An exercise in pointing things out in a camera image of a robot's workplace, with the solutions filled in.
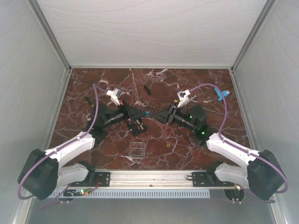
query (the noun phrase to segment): small clear box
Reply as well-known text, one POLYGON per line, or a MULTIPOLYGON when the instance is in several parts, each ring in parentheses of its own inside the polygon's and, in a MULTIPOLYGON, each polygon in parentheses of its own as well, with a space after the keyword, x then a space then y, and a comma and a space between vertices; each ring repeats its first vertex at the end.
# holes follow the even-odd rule
POLYGON ((145 143, 144 142, 130 142, 129 156, 136 159, 145 157, 145 143))

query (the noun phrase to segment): red marble surface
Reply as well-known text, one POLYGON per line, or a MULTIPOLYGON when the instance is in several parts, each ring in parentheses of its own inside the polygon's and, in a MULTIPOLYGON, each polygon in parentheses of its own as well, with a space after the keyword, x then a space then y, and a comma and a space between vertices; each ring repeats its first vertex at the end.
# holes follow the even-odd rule
MULTIPOLYGON (((180 90, 191 89, 201 83, 212 83, 221 90, 229 90, 227 97, 228 119, 223 134, 249 147, 246 130, 228 70, 186 70, 186 69, 74 69, 71 75, 60 114, 51 141, 51 147, 57 146, 78 134, 87 124, 92 107, 84 101, 88 96, 95 99, 92 84, 104 89, 121 90, 120 100, 150 115, 168 107, 180 90), (139 78, 152 91, 151 95, 143 89, 139 78)), ((189 103, 184 111, 194 104, 200 104, 207 113, 208 123, 219 128, 224 115, 223 104, 217 100, 212 87, 203 87, 192 92, 199 96, 189 103)), ((110 109, 116 106, 104 93, 99 98, 108 103, 110 109)), ((163 125, 151 116, 142 119, 147 132, 133 137, 126 124, 114 125, 100 146, 84 152, 68 165, 86 161, 102 169, 207 169, 215 161, 227 161, 217 153, 195 145, 186 128, 177 129, 177 125, 163 125), (130 142, 146 143, 145 158, 133 159, 129 156, 130 142)))

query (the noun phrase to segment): screwdriver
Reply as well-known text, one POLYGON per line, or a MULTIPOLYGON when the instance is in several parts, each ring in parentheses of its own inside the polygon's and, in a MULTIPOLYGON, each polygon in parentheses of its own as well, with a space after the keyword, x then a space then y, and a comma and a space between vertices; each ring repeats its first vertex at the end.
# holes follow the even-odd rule
POLYGON ((141 81, 141 79, 139 79, 139 80, 140 80, 140 82, 142 83, 142 85, 143 85, 144 89, 146 90, 146 92, 147 92, 148 94, 151 94, 151 90, 149 89, 149 87, 148 87, 147 85, 145 85, 145 84, 141 81))

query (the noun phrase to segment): enclosure wall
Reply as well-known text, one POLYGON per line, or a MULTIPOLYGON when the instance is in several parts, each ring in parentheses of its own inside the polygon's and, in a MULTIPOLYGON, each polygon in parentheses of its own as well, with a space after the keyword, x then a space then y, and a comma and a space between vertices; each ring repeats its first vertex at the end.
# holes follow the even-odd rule
POLYGON ((277 0, 236 78, 259 150, 271 150, 290 189, 278 195, 288 224, 298 223, 299 2, 277 0))
POLYGON ((17 178, 47 144, 67 73, 27 1, 2 0, 0 24, 0 219, 8 224, 17 178))
POLYGON ((38 0, 72 66, 229 67, 266 0, 38 0))

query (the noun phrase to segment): metal bracket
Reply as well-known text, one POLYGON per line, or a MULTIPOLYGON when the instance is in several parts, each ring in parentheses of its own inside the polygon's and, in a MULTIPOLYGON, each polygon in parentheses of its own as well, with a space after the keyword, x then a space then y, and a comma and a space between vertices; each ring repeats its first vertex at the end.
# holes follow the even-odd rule
POLYGON ((228 187, 231 188, 235 184, 231 182, 221 182, 217 177, 209 175, 207 172, 192 172, 192 185, 194 187, 228 187))
POLYGON ((95 172, 93 181, 91 183, 86 182, 74 182, 71 187, 95 187, 99 180, 98 187, 109 187, 110 186, 110 172, 95 172))

